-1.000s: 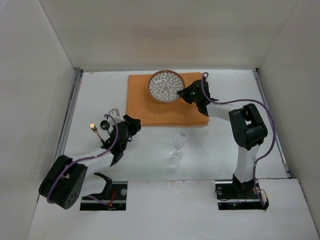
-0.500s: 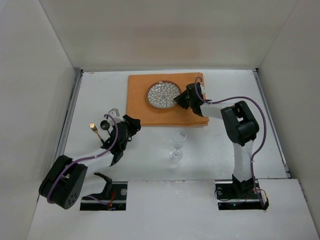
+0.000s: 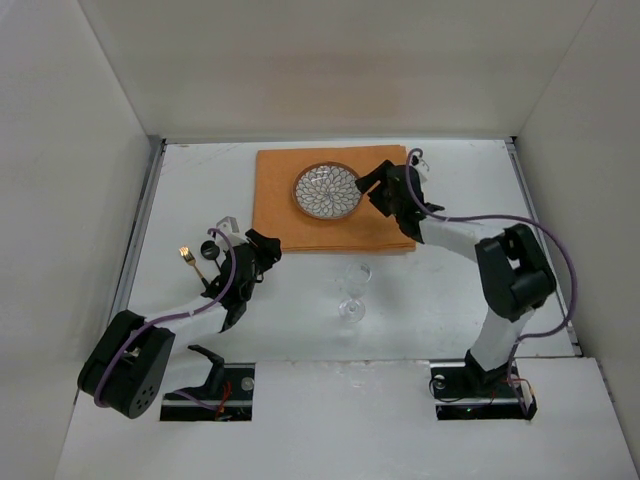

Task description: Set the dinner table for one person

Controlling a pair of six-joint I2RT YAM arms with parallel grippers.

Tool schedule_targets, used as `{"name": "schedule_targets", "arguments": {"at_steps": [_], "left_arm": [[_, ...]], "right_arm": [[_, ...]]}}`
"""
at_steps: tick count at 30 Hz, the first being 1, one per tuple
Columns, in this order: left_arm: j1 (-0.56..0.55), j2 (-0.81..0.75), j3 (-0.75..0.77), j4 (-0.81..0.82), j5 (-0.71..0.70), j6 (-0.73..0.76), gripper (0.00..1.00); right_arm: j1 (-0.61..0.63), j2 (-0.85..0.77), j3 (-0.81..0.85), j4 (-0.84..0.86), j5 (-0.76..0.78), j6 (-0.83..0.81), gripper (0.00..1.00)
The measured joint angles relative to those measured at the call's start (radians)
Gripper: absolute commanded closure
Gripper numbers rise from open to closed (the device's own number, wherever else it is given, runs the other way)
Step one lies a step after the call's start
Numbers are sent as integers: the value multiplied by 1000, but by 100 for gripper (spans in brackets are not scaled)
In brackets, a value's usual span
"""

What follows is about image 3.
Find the floral patterned plate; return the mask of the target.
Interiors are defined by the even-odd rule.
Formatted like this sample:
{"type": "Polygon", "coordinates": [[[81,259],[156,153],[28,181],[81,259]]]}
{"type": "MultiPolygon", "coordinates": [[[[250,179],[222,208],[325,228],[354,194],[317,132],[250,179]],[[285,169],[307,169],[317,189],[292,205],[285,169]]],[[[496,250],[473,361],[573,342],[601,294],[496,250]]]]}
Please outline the floral patterned plate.
{"type": "Polygon", "coordinates": [[[292,186],[295,206],[318,220],[339,220],[358,208],[362,193],[355,186],[359,175],[351,167],[326,162],[302,170],[292,186]]]}

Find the black spoon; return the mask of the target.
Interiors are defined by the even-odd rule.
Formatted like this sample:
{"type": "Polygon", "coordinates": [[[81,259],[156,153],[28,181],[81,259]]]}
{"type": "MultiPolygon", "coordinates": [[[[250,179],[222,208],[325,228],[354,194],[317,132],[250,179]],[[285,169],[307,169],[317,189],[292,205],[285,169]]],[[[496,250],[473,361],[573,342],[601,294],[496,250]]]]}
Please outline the black spoon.
{"type": "Polygon", "coordinates": [[[213,240],[206,240],[200,246],[200,255],[203,259],[213,262],[218,270],[221,272],[221,266],[219,263],[219,257],[222,251],[220,247],[213,240]]]}

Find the gold fork green handle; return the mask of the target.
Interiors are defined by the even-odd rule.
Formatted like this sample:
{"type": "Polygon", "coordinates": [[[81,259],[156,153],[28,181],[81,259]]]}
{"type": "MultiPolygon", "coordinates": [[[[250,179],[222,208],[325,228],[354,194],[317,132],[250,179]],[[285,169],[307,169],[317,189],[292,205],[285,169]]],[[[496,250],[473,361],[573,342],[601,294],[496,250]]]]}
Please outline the gold fork green handle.
{"type": "Polygon", "coordinates": [[[203,286],[205,288],[209,287],[209,281],[206,279],[206,277],[204,276],[204,274],[200,271],[200,269],[197,266],[196,263],[196,259],[193,255],[193,253],[191,252],[190,248],[188,246],[181,246],[179,248],[179,253],[181,258],[185,261],[185,263],[187,265],[189,265],[197,274],[198,278],[200,279],[201,283],[203,284],[203,286]]]}

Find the clear wine glass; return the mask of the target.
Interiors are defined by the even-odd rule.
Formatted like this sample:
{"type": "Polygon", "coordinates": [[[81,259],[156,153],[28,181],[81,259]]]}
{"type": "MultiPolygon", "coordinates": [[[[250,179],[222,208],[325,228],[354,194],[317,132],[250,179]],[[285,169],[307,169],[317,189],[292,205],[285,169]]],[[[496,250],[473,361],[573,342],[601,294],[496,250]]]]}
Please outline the clear wine glass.
{"type": "Polygon", "coordinates": [[[339,304],[340,317],[351,323],[364,318],[366,307],[362,300],[372,277],[370,267],[365,263],[353,263],[347,267],[342,288],[345,299],[339,304]]]}

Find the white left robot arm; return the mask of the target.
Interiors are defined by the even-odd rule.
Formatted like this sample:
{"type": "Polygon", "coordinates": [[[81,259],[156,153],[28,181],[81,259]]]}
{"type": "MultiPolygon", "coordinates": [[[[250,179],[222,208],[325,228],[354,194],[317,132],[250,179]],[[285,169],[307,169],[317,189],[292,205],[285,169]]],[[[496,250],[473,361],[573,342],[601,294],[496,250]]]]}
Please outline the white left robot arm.
{"type": "Polygon", "coordinates": [[[218,228],[211,232],[224,259],[195,300],[151,317],[123,310],[111,320],[77,380],[96,406],[136,419],[157,397],[176,395],[221,417],[233,383],[223,357],[198,342],[238,323],[282,249],[279,239],[254,229],[241,237],[218,228]]]}

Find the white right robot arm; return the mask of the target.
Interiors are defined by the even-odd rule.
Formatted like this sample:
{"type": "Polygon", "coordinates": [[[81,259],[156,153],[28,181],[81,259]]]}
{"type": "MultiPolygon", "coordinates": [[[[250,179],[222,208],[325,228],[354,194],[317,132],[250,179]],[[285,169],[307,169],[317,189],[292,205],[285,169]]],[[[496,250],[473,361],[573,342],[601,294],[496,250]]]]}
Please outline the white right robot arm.
{"type": "Polygon", "coordinates": [[[405,164],[384,161],[355,181],[384,216],[423,245],[444,248],[477,265],[488,306],[480,334],[464,358],[468,382],[488,384],[507,378],[512,348],[535,310],[556,290],[556,279],[532,229],[519,218],[502,231],[477,220],[447,217],[440,205],[424,200],[428,167],[420,151],[405,164]]]}

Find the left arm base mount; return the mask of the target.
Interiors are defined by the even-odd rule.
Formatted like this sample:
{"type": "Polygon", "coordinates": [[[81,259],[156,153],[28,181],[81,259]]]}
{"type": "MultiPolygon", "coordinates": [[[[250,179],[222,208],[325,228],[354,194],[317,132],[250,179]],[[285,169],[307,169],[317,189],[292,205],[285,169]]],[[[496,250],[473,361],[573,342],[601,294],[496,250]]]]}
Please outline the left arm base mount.
{"type": "Polygon", "coordinates": [[[172,364],[162,384],[162,422],[248,422],[253,414],[256,365],[228,363],[197,344],[172,364]]]}

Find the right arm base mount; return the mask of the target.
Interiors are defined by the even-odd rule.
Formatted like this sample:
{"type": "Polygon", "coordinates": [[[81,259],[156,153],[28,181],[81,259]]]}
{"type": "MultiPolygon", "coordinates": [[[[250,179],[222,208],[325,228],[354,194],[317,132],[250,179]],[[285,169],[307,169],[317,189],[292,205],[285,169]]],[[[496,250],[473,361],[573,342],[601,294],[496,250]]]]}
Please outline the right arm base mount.
{"type": "Polygon", "coordinates": [[[483,378],[465,362],[430,364],[429,392],[440,421],[525,420],[538,412],[531,383],[516,366],[510,375],[504,368],[483,378]]]}

